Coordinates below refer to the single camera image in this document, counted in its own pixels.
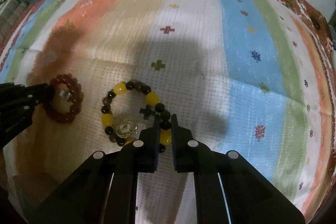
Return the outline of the small black object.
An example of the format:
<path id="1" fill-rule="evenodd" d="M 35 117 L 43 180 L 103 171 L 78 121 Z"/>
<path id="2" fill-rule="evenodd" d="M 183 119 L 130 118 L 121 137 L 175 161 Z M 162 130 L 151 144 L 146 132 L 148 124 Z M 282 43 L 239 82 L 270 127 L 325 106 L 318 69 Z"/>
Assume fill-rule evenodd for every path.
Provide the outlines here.
<path id="1" fill-rule="evenodd" d="M 319 24 L 318 19 L 314 15 L 310 16 L 310 20 L 312 21 L 313 26 L 315 27 L 316 30 L 320 30 L 321 29 L 321 25 Z"/>

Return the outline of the striped colourful cloth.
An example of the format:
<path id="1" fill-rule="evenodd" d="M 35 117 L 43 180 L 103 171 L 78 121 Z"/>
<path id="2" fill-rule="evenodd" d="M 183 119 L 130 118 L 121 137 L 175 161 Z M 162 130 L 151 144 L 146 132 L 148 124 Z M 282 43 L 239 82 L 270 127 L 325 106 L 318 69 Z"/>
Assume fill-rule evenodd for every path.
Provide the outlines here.
<path id="1" fill-rule="evenodd" d="M 335 184 L 335 74 L 286 8 L 277 0 L 47 0 L 32 19 L 24 17 L 1 81 L 36 85 L 68 74 L 84 98 L 70 123 L 38 106 L 33 124 L 5 147 L 15 211 L 28 220 L 92 152 L 117 151 L 104 131 L 109 119 L 114 128 L 128 118 L 139 129 L 151 124 L 139 112 L 146 95 L 125 90 L 134 80 L 211 149 L 240 152 L 311 221 Z M 197 20 L 211 18 L 219 23 L 201 31 L 205 42 L 194 49 L 143 43 L 162 38 L 162 30 L 196 38 L 206 25 Z M 243 42 L 237 53 L 233 42 L 240 31 L 247 38 L 250 24 L 266 50 Z M 66 36 L 55 35 L 62 27 Z M 79 56 L 63 59 L 46 44 L 73 38 L 71 27 L 84 38 L 75 45 Z"/>

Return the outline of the striped brown cushion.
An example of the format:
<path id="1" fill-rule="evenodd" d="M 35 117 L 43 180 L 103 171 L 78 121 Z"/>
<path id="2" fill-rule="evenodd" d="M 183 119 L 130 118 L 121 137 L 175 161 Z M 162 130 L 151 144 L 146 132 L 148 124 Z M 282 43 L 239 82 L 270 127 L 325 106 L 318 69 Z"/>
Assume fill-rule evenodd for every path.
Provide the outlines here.
<path id="1" fill-rule="evenodd" d="M 1 43 L 5 40 L 10 30 L 28 8 L 29 2 L 20 0 L 10 0 L 1 13 Z"/>

